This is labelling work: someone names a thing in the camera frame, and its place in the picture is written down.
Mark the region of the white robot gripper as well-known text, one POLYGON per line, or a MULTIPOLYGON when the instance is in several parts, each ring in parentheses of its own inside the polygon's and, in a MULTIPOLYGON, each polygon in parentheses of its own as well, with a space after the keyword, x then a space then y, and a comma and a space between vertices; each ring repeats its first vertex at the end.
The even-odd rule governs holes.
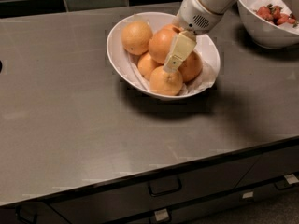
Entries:
POLYGON ((186 31, 176 35, 164 62, 164 71, 174 73, 194 50, 195 35, 206 34, 220 21, 222 15, 208 11, 199 0, 183 0, 173 24, 186 31))

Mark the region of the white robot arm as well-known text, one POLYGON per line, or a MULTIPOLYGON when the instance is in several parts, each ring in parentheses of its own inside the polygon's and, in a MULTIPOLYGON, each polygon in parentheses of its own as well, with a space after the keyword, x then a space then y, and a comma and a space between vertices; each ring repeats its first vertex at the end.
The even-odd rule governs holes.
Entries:
POLYGON ((253 40, 268 49, 281 49, 298 42, 298 29, 288 23, 276 26, 253 12, 265 4, 277 3, 299 16, 299 0, 183 0, 174 24, 183 32, 174 38, 164 70, 175 72, 191 54, 196 37, 208 33, 232 4, 238 4, 241 21, 253 40))

